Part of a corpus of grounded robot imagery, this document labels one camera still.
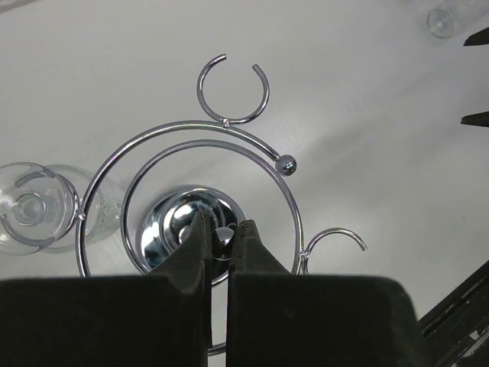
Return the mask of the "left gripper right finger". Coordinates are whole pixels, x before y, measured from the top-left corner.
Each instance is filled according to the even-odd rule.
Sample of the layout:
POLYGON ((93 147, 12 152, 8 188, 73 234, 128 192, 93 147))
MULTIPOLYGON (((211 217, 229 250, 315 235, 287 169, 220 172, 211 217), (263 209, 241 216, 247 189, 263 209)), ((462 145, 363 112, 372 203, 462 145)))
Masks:
POLYGON ((229 268, 229 366, 430 366, 404 288, 389 278, 293 275, 251 220, 229 268))

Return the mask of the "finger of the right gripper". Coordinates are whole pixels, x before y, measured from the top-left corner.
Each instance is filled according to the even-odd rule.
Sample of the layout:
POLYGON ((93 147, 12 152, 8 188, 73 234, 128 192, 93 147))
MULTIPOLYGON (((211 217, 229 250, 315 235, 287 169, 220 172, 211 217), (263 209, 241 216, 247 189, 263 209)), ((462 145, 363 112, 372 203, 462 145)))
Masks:
POLYGON ((472 115, 466 115, 461 119, 462 125, 488 128, 489 112, 480 112, 472 115))
POLYGON ((484 28, 470 35, 464 42, 464 47, 489 45, 489 28, 484 28))

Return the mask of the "chrome wine glass rack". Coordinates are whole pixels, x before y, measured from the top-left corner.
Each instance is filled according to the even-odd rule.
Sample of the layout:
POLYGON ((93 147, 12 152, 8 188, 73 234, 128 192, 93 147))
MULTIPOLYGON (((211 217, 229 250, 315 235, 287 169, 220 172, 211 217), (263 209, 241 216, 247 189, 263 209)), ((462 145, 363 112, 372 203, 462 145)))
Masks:
POLYGON ((274 181, 287 202, 293 220, 294 257, 291 268, 292 274, 309 273, 308 262, 313 249, 321 239, 329 235, 346 235, 355 241, 362 251, 367 250, 368 247, 364 240, 357 233, 344 228, 324 229, 316 234, 309 243, 304 242, 303 221, 299 208, 290 188, 284 181, 285 177, 296 172, 296 159, 290 154, 279 154, 263 140, 241 129, 242 125, 255 120, 265 110, 269 102, 270 85, 264 71, 257 64, 252 67, 261 81, 263 96, 260 104, 251 114, 239 119, 226 117, 215 112, 206 101, 204 95, 206 77, 213 67, 225 61, 226 58, 225 54, 212 58, 203 67, 197 80, 197 99, 209 120, 170 122, 142 132, 126 141, 96 171, 83 196, 79 221, 76 225, 76 262, 81 278, 89 278, 92 275, 86 254, 86 223, 96 191, 101 187, 110 170, 127 153, 146 141, 161 135, 186 130, 202 130, 230 135, 254 146, 262 154, 257 155, 247 148, 227 141, 196 139, 165 148, 147 161, 130 182, 122 200, 119 217, 122 245, 129 260, 141 274, 149 274, 161 265, 168 265, 170 256, 175 254, 180 249, 181 244, 188 239, 191 223, 196 215, 207 216, 212 232, 217 236, 218 248, 226 251, 230 250, 233 244, 238 225, 245 220, 241 207, 222 191, 196 184, 181 185, 163 192, 154 199, 145 210, 143 219, 138 225, 137 241, 131 241, 128 229, 128 212, 134 193, 141 181, 164 158, 181 151, 197 148, 218 148, 240 154, 255 163, 274 181))

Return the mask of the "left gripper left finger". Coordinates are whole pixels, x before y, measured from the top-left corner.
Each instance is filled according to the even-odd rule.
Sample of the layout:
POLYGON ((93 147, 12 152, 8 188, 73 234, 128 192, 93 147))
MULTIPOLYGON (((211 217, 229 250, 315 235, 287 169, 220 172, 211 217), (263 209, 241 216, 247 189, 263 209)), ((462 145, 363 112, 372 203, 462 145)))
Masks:
POLYGON ((212 342, 212 235, 189 235, 146 275, 1 283, 3 366, 205 366, 212 342))

